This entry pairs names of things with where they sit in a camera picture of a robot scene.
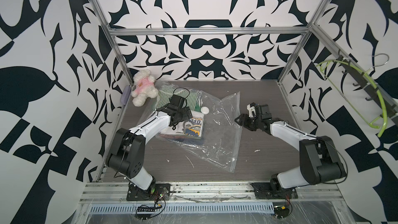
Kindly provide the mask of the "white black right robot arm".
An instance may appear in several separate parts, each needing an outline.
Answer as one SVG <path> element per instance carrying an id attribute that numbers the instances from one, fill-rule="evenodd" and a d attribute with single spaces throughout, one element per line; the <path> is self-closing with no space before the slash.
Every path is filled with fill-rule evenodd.
<path id="1" fill-rule="evenodd" d="M 252 117 L 241 114 L 235 122 L 250 131 L 261 130 L 298 150 L 299 166 L 273 175 L 270 184 L 274 191 L 328 184 L 347 177 L 348 171 L 344 168 L 346 163 L 341 160 L 340 153 L 327 136 L 310 135 L 279 118 L 266 119 L 260 115 Z"/>

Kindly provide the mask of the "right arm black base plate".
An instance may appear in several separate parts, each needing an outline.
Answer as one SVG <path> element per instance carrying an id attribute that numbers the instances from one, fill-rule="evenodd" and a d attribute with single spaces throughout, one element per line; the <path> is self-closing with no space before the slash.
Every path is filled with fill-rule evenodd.
<path id="1" fill-rule="evenodd" d="M 251 186 L 254 189 L 256 199 L 278 200 L 286 199 L 287 197 L 289 199 L 298 198 L 295 188 L 283 189 L 271 182 L 251 183 Z"/>

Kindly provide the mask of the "clear plastic vacuum bag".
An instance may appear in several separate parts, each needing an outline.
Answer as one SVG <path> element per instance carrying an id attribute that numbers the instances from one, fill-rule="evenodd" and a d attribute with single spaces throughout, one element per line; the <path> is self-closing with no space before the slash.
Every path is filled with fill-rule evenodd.
<path id="1" fill-rule="evenodd" d="M 173 85 L 166 82 L 156 84 L 159 90 L 162 86 Z M 190 86 L 177 86 L 186 89 L 199 90 Z M 139 122 L 145 121 L 156 109 L 156 98 L 150 99 L 144 106 L 144 113 Z M 232 93 L 219 99 L 208 92 L 202 91 L 202 106 L 209 108 L 209 114 L 204 115 L 203 133 L 201 139 L 171 140 L 157 139 L 172 142 L 198 158 L 212 165 L 233 173 L 235 171 L 242 128 L 234 121 L 240 115 L 240 93 Z"/>

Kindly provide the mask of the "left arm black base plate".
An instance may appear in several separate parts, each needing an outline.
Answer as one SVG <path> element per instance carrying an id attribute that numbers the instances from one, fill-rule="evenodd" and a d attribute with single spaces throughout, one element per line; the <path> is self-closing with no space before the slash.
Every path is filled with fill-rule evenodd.
<path id="1" fill-rule="evenodd" d="M 129 183 L 126 200 L 136 201 L 155 201 L 168 200 L 170 197 L 171 184 L 156 183 L 151 185 L 147 190 L 138 188 L 133 183 Z"/>

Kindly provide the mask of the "white printed tank top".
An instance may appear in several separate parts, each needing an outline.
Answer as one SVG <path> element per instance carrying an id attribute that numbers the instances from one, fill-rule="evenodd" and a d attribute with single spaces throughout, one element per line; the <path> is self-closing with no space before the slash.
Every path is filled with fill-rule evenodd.
<path id="1" fill-rule="evenodd" d="M 201 139 L 203 133 L 204 114 L 193 111 L 192 118 L 180 122 L 175 130 L 168 127 L 159 134 L 161 138 L 171 140 Z"/>

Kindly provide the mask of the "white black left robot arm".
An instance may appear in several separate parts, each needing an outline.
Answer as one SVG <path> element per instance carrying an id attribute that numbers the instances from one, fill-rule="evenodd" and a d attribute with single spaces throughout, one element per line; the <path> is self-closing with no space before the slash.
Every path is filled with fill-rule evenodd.
<path id="1" fill-rule="evenodd" d="M 146 144 L 168 127 L 192 118 L 190 107 L 168 104 L 154 111 L 144 122 L 119 129 L 109 148 L 105 165 L 125 176 L 137 188 L 152 191 L 155 179 L 144 168 Z"/>

